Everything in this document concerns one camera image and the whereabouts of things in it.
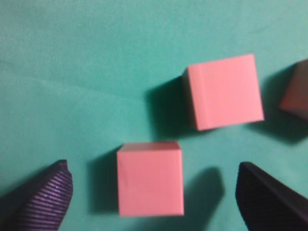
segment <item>cube face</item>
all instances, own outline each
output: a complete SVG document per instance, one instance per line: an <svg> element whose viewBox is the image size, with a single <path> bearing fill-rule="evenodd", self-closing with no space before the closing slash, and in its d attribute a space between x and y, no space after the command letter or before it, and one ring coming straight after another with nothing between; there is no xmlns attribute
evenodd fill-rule
<svg viewBox="0 0 308 231"><path fill-rule="evenodd" d="M254 55L190 65L188 79L198 130L264 120Z"/></svg>
<svg viewBox="0 0 308 231"><path fill-rule="evenodd" d="M125 144L117 166L121 216L184 214L182 151L176 142Z"/></svg>
<svg viewBox="0 0 308 231"><path fill-rule="evenodd" d="M188 70L186 69L184 74L182 75L182 82L184 85L184 90L186 94L186 103L188 106L188 118L189 118L189 123L191 126L197 128L197 123L196 123L196 114L193 106L193 96L192 96L192 91L191 91L191 84L189 81L189 75L188 75Z"/></svg>
<svg viewBox="0 0 308 231"><path fill-rule="evenodd" d="M296 65L280 108L308 120L308 60Z"/></svg>

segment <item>teal fabric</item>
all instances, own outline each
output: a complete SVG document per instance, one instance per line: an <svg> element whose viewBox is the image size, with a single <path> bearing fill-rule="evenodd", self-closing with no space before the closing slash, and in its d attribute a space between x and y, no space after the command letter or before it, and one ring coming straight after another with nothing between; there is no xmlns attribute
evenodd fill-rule
<svg viewBox="0 0 308 231"><path fill-rule="evenodd" d="M308 196L307 124L277 110L307 28L306 0L0 0L0 194L65 158L60 231L246 231L241 161ZM184 68L251 52L267 121L187 128ZM120 218L115 150L158 140L183 149L186 216Z"/></svg>

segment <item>block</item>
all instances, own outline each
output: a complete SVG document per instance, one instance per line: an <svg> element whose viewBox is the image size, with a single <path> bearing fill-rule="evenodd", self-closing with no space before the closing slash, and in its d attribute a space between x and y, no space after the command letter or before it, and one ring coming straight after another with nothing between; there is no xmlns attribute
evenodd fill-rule
<svg viewBox="0 0 308 231"><path fill-rule="evenodd" d="M308 120L308 60L298 62L280 108Z"/></svg>
<svg viewBox="0 0 308 231"><path fill-rule="evenodd" d="M182 77L197 130L264 120L253 54L193 64Z"/></svg>
<svg viewBox="0 0 308 231"><path fill-rule="evenodd" d="M120 216L184 214L177 142L128 143L117 152Z"/></svg>

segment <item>pink cube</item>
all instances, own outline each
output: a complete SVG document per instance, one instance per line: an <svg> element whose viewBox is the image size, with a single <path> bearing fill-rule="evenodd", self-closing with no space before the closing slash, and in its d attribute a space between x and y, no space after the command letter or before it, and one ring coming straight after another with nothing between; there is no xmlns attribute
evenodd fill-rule
<svg viewBox="0 0 308 231"><path fill-rule="evenodd" d="M117 152L120 216L184 215L177 142L128 143Z"/></svg>
<svg viewBox="0 0 308 231"><path fill-rule="evenodd" d="M253 54L193 64L182 77L197 130L264 120Z"/></svg>
<svg viewBox="0 0 308 231"><path fill-rule="evenodd" d="M296 65L280 108L308 120L308 60Z"/></svg>

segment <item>purple ribbed surface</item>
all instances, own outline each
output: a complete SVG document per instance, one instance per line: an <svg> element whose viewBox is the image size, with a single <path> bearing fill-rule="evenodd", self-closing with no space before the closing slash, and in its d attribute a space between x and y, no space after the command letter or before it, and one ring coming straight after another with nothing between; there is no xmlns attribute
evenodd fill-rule
<svg viewBox="0 0 308 231"><path fill-rule="evenodd" d="M73 182L66 161L57 162L45 182L5 223L8 231L57 231L68 210Z"/></svg>

